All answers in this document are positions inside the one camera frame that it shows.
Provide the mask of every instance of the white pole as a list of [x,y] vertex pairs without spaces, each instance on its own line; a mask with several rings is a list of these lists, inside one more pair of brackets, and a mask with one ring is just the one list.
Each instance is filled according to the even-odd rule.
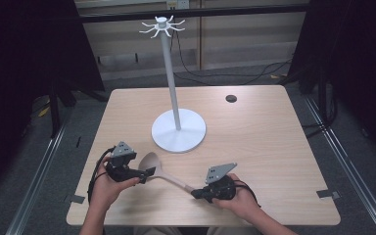
[[166,68],[167,84],[169,86],[170,101],[172,103],[173,117],[175,118],[176,130],[181,130],[181,122],[179,120],[178,101],[176,100],[175,80],[173,78],[172,61],[170,60],[169,42],[166,34],[161,31],[161,42],[164,51],[164,66]]

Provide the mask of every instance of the hand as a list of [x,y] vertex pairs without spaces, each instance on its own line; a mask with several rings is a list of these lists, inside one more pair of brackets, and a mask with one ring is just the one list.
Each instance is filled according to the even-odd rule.
[[139,178],[131,178],[122,182],[115,182],[106,173],[105,162],[107,162],[110,157],[105,156],[102,159],[102,163],[99,165],[97,170],[97,178],[94,183],[93,193],[91,195],[90,207],[95,206],[100,210],[107,211],[110,205],[118,198],[118,195],[124,189],[139,183]]
[[[228,176],[233,180],[240,180],[239,177],[233,173],[228,174]],[[238,181],[235,183],[237,185],[244,185],[244,183]],[[246,219],[249,222],[253,212],[261,211],[258,202],[256,202],[252,194],[245,188],[238,187],[236,189],[236,196],[232,200],[219,200],[214,198],[212,199],[212,202],[223,209],[231,210],[237,216]]]

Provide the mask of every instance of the gray floor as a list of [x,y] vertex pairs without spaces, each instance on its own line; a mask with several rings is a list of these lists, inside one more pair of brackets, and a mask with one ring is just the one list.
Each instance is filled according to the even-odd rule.
[[[262,69],[262,66],[256,66],[229,70],[204,70],[197,71],[197,73],[259,74]],[[285,72],[287,72],[287,67],[271,74]],[[198,86],[205,85],[205,83],[207,85],[240,85],[255,79],[255,77],[239,75],[198,77],[187,72],[179,73],[179,76],[191,80],[175,77],[177,86]],[[248,84],[275,84],[277,81],[278,79],[265,75]],[[167,84],[164,75],[152,75],[131,79],[110,79],[105,81],[105,86],[107,92],[102,94],[109,96],[109,93],[117,88],[163,87]],[[301,124],[314,123],[315,120],[305,102],[306,97],[300,94],[297,83],[286,85],[286,88]],[[77,234],[79,231],[79,227],[69,226],[66,223],[70,206],[70,203],[66,202],[66,196],[72,195],[75,191],[106,104],[80,93],[74,95],[78,100],[77,104],[71,110],[70,119],[64,121],[65,134],[23,228],[23,234]],[[349,161],[353,162],[371,192],[376,196],[376,143],[364,137],[361,132],[362,126],[341,102],[339,102],[339,113],[332,127],[344,145],[350,158]],[[18,154],[11,163],[11,167],[0,178],[0,234],[8,230],[50,142],[50,134],[50,116],[37,117],[37,114],[32,114],[31,125],[27,129],[27,135],[19,147]],[[342,196],[335,200],[342,221],[337,226],[293,226],[291,228],[300,234],[376,234],[376,224],[353,189],[323,134],[319,133],[309,138],[308,142],[328,187],[339,191]],[[131,234],[132,228],[107,227],[106,230],[107,234]]]

